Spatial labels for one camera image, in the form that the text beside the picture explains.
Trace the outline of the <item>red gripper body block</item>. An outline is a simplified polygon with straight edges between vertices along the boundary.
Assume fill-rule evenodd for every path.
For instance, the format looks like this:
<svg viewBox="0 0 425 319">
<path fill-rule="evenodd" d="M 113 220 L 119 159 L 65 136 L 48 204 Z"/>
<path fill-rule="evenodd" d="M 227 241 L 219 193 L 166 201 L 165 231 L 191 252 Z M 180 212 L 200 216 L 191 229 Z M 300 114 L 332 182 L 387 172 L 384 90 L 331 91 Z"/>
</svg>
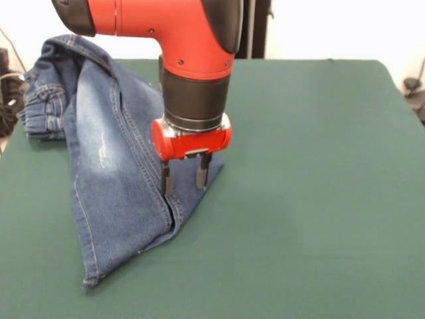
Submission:
<svg viewBox="0 0 425 319">
<path fill-rule="evenodd" d="M 151 125 L 154 150 L 162 161 L 180 160 L 211 154 L 227 148 L 232 138 L 232 126 L 226 114 L 218 128 L 208 132 L 184 132 L 170 126 L 164 118 Z"/>
</svg>

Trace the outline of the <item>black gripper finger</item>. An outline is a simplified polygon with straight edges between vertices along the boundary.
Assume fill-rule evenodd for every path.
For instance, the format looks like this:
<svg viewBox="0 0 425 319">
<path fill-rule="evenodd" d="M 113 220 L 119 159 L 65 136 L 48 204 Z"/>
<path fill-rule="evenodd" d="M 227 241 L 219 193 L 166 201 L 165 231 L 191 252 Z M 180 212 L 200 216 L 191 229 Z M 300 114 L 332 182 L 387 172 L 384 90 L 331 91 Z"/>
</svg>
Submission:
<svg viewBox="0 0 425 319">
<path fill-rule="evenodd" d="M 197 170 L 196 186 L 198 189 L 204 189 L 207 186 L 209 165 L 212 160 L 211 154 L 204 154 L 201 158 L 200 166 Z"/>
<path fill-rule="evenodd" d="M 168 161 L 161 162 L 161 192 L 162 195 L 170 195 L 173 192 L 173 180 Z"/>
</svg>

